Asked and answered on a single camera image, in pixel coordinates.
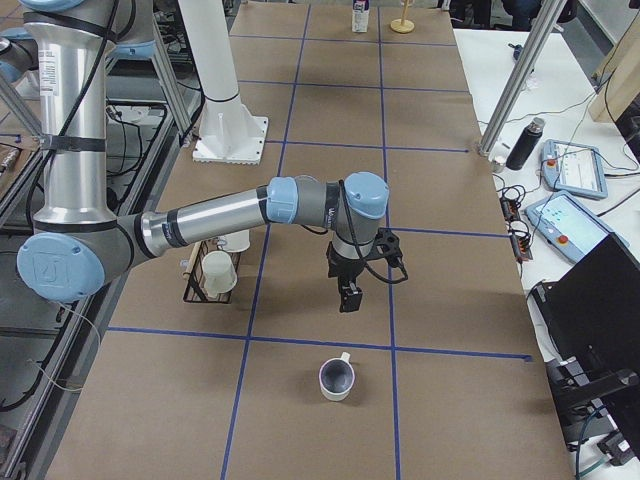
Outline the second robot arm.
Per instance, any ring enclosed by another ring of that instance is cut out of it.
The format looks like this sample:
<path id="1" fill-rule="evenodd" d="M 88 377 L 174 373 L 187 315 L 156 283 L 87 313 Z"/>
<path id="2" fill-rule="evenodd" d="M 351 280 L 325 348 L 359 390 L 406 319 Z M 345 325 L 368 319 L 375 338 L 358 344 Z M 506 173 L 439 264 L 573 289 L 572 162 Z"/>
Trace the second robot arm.
<path id="1" fill-rule="evenodd" d="M 38 45 L 23 27 L 9 28 L 1 32 L 1 75 L 9 83 L 15 83 L 29 71 L 37 71 Z"/>

